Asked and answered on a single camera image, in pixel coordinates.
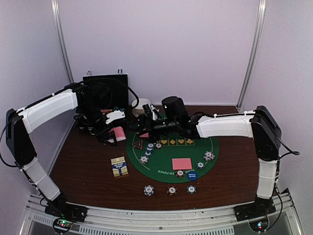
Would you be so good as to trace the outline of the blue small blind button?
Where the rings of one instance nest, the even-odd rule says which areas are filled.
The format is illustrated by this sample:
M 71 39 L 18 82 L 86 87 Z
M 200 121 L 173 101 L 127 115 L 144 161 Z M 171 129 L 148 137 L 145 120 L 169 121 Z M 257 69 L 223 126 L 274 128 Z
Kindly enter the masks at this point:
M 195 181 L 198 179 L 198 173 L 195 171 L 188 172 L 186 176 L 189 181 Z

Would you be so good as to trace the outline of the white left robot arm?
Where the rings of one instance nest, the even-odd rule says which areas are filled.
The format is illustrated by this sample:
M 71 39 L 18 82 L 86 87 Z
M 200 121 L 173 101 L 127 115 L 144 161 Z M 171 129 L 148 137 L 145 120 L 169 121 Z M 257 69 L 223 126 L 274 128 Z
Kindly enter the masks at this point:
M 61 190 L 42 166 L 33 134 L 70 111 L 76 111 L 76 119 L 90 128 L 100 143 L 109 144 L 109 140 L 113 140 L 113 144 L 117 143 L 112 129 L 117 120 L 125 117 L 125 113 L 121 110 L 103 113 L 91 89 L 82 83 L 69 84 L 25 107 L 10 109 L 6 114 L 6 144 L 14 157 L 15 167 L 28 177 L 47 200 L 53 201 L 51 209 L 59 217 L 68 216 L 70 206 L 58 198 Z

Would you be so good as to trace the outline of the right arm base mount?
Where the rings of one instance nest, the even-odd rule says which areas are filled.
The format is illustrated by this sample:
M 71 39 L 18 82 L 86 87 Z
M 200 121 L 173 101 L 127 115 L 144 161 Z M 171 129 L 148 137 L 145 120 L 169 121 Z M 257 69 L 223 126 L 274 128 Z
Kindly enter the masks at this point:
M 264 199 L 256 196 L 252 203 L 235 206 L 234 212 L 237 221 L 244 221 L 274 213 L 276 212 L 276 208 L 272 197 L 270 199 Z

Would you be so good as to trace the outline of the dealt red card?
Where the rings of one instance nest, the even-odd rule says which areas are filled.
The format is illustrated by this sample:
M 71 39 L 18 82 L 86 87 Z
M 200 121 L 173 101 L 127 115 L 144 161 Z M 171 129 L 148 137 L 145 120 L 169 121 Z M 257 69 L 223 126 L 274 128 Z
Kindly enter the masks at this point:
M 190 170 L 192 169 L 192 162 L 190 158 L 174 158 L 172 159 L 173 170 Z
M 139 136 L 140 138 L 148 138 L 149 137 L 149 133 L 145 133 Z

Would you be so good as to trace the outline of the dark blue green chip stack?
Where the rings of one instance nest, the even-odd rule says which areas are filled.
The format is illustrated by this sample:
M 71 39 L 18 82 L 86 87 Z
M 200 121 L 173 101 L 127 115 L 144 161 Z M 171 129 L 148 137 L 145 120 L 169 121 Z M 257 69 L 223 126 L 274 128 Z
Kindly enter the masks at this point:
M 197 192 L 197 188 L 194 185 L 189 185 L 186 190 L 189 194 L 194 194 Z

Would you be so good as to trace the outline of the pink backed card deck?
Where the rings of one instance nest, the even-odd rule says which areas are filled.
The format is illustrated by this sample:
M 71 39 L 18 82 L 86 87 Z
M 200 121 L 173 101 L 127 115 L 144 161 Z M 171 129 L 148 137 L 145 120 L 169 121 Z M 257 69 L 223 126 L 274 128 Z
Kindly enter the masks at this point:
M 125 135 L 124 130 L 121 126 L 113 128 L 112 130 L 110 130 L 110 133 L 115 134 L 115 138 L 116 138 L 117 142 L 123 141 L 126 139 L 126 135 Z

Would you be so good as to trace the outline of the blue white chip stack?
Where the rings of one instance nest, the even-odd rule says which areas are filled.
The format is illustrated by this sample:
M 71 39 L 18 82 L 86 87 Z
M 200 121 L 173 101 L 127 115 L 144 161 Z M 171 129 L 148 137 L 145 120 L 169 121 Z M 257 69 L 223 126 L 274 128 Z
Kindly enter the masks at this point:
M 152 196 L 155 192 L 155 189 L 152 185 L 146 185 L 143 189 L 143 192 L 146 196 Z

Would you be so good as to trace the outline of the single blue chip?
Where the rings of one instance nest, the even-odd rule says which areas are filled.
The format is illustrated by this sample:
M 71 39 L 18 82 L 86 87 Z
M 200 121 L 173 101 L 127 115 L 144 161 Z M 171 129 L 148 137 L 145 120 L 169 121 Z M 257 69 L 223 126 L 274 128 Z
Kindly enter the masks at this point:
M 203 162 L 197 162 L 197 168 L 203 169 L 205 167 Z

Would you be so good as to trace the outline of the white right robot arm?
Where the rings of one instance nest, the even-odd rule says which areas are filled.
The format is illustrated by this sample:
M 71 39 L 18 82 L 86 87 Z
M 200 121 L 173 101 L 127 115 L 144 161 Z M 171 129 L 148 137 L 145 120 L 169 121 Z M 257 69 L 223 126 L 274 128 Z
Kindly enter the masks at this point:
M 259 181 L 256 197 L 251 204 L 251 212 L 261 216 L 269 209 L 272 197 L 277 165 L 281 129 L 266 107 L 258 106 L 256 110 L 237 114 L 209 115 L 196 112 L 192 116 L 183 109 L 174 111 L 165 107 L 165 117 L 153 120 L 152 115 L 139 115 L 130 126 L 138 135 L 148 134 L 157 141 L 161 135 L 178 133 L 184 138 L 205 139 L 210 137 L 247 137 L 254 140 L 256 155 L 259 161 Z

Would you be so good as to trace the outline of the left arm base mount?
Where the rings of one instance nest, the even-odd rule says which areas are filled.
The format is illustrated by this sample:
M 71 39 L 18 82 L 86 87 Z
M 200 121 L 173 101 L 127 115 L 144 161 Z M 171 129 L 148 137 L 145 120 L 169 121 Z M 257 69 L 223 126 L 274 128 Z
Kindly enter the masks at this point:
M 68 203 L 63 192 L 61 192 L 56 199 L 52 201 L 48 200 L 45 208 L 46 214 L 73 222 L 84 222 L 87 212 L 87 207 Z

